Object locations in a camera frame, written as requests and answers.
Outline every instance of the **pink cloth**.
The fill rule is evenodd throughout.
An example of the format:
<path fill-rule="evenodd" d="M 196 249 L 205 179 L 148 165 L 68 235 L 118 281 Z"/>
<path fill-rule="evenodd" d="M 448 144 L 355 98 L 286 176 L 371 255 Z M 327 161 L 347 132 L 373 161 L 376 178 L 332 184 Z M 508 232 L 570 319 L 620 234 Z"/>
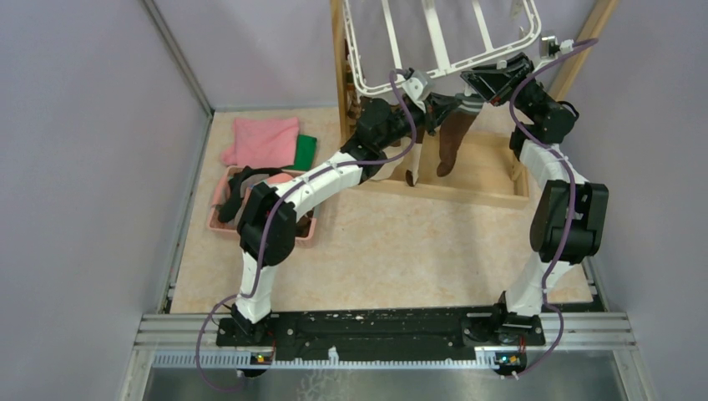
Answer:
<path fill-rule="evenodd" d="M 221 161 L 254 169 L 292 165 L 299 127 L 297 117 L 234 119 L 234 144 L 221 152 Z"/>

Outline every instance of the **wooden frame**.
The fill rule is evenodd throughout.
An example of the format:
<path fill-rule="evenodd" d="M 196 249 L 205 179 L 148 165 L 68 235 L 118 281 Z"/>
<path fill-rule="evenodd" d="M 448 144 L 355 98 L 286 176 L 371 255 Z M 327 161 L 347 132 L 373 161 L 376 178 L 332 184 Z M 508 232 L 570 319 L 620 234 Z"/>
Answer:
<path fill-rule="evenodd" d="M 597 0 L 576 40 L 597 38 L 602 33 L 618 2 L 619 0 Z M 351 136 L 351 132 L 349 132 L 350 129 L 346 117 L 348 107 L 346 93 L 346 35 L 344 32 L 342 0 L 330 0 L 330 6 L 341 142 L 344 143 Z M 589 51 L 585 51 L 569 59 L 561 66 L 559 74 L 551 85 L 549 91 L 551 96 L 557 100 L 561 100 L 566 96 L 578 76 L 580 69 L 583 67 L 588 54 Z M 508 155 L 504 153 L 504 150 L 509 153 L 511 152 L 508 150 L 508 140 L 504 137 L 490 135 L 489 133 L 470 132 L 467 137 L 463 141 L 463 147 L 468 147 L 465 151 L 476 152 L 476 155 L 480 155 L 479 151 L 485 148 L 479 148 L 479 146 L 486 146 L 489 152 L 497 155 L 498 160 L 492 160 L 492 165 L 495 165 L 496 168 L 478 166 L 471 171 L 466 171 L 464 175 L 488 175 L 488 178 L 496 177 L 498 181 L 496 185 L 488 185 L 490 180 L 480 180 L 480 182 L 484 182 L 485 184 L 473 185 L 471 187 L 456 187 L 451 186 L 451 182 L 454 182 L 454 180 L 449 180 L 447 177 L 443 177 L 442 179 L 431 177 L 427 182 L 422 180 L 419 181 L 415 187 L 410 187 L 406 185 L 405 179 L 401 177 L 406 168 L 405 163 L 403 163 L 397 167 L 396 173 L 394 173 L 391 179 L 367 182 L 365 185 L 360 185 L 358 188 L 399 195 L 461 201 L 514 209 L 525 207 L 528 204 L 528 174 L 526 168 L 521 165 L 515 157 L 512 157 L 510 162 L 508 161 Z M 505 165 L 504 170 L 508 172 L 506 177 L 500 177 L 498 175 L 500 165 Z M 508 193 L 509 185 L 513 187 L 512 193 Z"/>

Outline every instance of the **robotic arm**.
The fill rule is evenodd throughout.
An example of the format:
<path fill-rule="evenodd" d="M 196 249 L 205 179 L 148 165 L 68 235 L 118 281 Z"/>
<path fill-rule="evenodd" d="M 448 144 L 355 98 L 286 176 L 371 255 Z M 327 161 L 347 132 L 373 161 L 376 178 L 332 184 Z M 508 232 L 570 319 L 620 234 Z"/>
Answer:
<path fill-rule="evenodd" d="M 463 72 L 462 78 L 489 103 L 500 105 L 511 99 L 512 92 L 533 71 L 533 64 L 521 53 L 508 60 L 505 68 L 482 66 Z M 408 71 L 405 78 L 402 87 L 408 94 L 405 101 L 413 122 L 428 132 L 462 103 L 460 94 L 453 97 L 431 93 L 430 81 L 422 72 Z M 524 127 L 542 145 L 556 150 L 578 118 L 571 104 L 555 102 L 535 79 L 524 85 L 514 105 L 533 121 Z M 295 245 L 296 222 L 330 196 L 374 176 L 381 160 L 386 159 L 383 150 L 410 131 L 403 110 L 391 111 L 387 102 L 374 99 L 363 110 L 354 135 L 328 161 L 290 182 L 273 186 L 261 183 L 253 188 L 237 226 L 244 251 L 244 271 L 232 315 L 242 331 L 257 336 L 256 324 L 271 312 L 271 288 L 278 265 Z M 478 327 L 482 334 L 478 336 L 480 341 L 488 341 L 492 336 L 508 338 L 536 327 L 544 299 L 542 278 L 559 247 L 568 212 L 570 178 L 560 160 L 543 146 L 527 140 L 519 128 L 512 133 L 509 147 L 528 167 L 539 187 L 544 188 L 530 233 L 536 253 L 530 257 L 523 274 L 502 294 L 495 305 L 498 312 L 494 313 L 494 319 Z M 595 254 L 602 237 L 607 188 L 589 183 L 572 166 L 570 169 L 578 194 L 576 218 L 560 261 L 548 277 L 547 288 L 552 288 L 571 264 Z"/>

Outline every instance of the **pink basket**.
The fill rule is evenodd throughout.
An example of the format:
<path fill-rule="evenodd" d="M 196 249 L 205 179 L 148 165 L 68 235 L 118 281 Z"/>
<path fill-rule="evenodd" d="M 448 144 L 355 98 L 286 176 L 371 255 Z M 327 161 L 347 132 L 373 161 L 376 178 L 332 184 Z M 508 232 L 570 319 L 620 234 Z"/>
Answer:
<path fill-rule="evenodd" d="M 219 183 L 216 185 L 216 189 L 214 190 L 214 196 L 211 198 L 211 208 L 209 210 L 209 215 L 207 216 L 206 220 L 206 226 L 209 228 L 209 230 L 213 231 L 216 233 L 216 235 L 226 238 L 229 240 L 238 240 L 239 239 L 239 233 L 236 231 L 235 227 L 228 226 L 224 223 L 219 222 L 217 220 L 217 215 L 218 212 L 216 211 L 216 205 L 222 205 L 226 201 L 226 198 L 230 195 L 230 188 L 229 188 L 229 177 L 233 176 L 236 173 L 239 173 L 242 169 L 240 167 L 237 167 L 235 165 L 230 165 L 226 167 L 226 171 L 224 174 L 221 176 L 221 179 L 219 180 Z M 302 171 L 293 171 L 293 170 L 283 170 L 284 173 L 287 173 L 288 175 L 291 176 L 298 176 L 302 175 Z M 320 206 L 315 206 L 315 209 L 313 211 L 312 215 L 312 220 L 310 221 L 310 230 L 307 233 L 307 236 L 298 236 L 295 238 L 295 245 L 302 247 L 302 248 L 310 248 L 314 246 L 314 236 L 315 236 L 315 226 L 317 223 L 317 217 L 320 215 Z"/>

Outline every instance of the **wall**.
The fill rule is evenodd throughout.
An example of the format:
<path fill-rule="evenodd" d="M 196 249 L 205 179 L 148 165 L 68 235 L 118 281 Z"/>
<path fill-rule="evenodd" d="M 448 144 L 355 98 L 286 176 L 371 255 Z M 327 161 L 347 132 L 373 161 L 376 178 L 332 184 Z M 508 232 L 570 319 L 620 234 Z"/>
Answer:
<path fill-rule="evenodd" d="M 701 0 L 625 0 L 568 97 L 564 149 L 610 191 L 599 274 L 666 400 L 705 399 L 706 16 Z"/>
<path fill-rule="evenodd" d="M 209 101 L 217 109 L 262 109 L 336 104 L 329 1 L 157 0 Z M 511 1 L 482 0 L 493 44 L 515 40 Z M 593 2 L 536 0 L 544 28 L 574 38 Z M 417 69 L 434 65 L 420 2 L 403 7 L 391 0 L 402 63 Z M 387 81 L 393 66 L 381 3 L 351 0 L 352 20 L 363 53 L 367 80 Z M 468 0 L 437 2 L 451 60 L 482 46 Z M 533 46 L 529 53 L 538 53 Z M 547 82 L 553 77 L 549 73 Z M 445 94 L 461 91 L 457 75 L 437 81 Z"/>
<path fill-rule="evenodd" d="M 2 2 L 0 38 L 0 399 L 115 399 L 205 117 L 135 0 Z"/>

